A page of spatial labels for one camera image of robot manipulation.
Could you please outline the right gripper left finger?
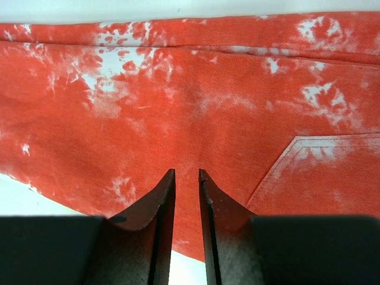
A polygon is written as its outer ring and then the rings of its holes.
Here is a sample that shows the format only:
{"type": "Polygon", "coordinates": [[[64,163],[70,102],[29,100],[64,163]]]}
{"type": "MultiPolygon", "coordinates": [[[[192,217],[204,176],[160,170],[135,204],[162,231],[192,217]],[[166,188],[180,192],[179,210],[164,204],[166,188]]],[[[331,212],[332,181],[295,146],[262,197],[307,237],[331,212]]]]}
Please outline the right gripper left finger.
{"type": "Polygon", "coordinates": [[[83,284],[168,284],[175,200],[170,169],[151,191],[102,220],[83,284]]]}

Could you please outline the orange white tie-dye trousers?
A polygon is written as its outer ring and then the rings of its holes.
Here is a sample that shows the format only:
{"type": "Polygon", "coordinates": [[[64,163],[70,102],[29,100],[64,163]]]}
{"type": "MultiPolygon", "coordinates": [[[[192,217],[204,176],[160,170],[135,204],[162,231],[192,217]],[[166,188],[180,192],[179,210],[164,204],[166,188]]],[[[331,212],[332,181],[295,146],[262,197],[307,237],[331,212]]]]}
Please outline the orange white tie-dye trousers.
{"type": "Polygon", "coordinates": [[[3,175],[110,217],[169,169],[200,260],[200,169],[256,214],[379,216],[379,13],[1,25],[3,175]]]}

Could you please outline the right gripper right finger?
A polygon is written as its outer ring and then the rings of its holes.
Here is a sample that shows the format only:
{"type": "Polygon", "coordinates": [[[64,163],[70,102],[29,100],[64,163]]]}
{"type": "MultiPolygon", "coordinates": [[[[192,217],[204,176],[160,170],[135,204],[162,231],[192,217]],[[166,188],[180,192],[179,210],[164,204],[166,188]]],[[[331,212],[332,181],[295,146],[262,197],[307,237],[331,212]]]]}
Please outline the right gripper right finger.
{"type": "Polygon", "coordinates": [[[199,170],[199,203],[208,284],[264,284],[254,243],[255,216],[199,170]]]}

